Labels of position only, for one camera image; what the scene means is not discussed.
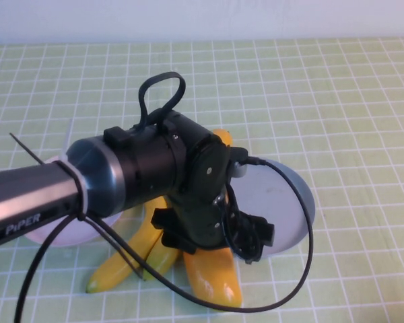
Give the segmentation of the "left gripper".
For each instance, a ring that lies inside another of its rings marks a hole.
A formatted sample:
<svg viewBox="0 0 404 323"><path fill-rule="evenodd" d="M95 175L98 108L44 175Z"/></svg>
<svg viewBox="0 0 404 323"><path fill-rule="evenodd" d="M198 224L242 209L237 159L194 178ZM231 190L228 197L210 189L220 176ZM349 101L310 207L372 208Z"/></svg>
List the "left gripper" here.
<svg viewBox="0 0 404 323"><path fill-rule="evenodd" d="M219 192L205 191L173 195L173 208L154 210L151 224L163 231L162 244L194 254L196 249L217 250L228 246L223 229L230 206L226 187ZM237 247L246 264L260 261L264 247L272 247L275 226L264 217L241 214Z"/></svg>

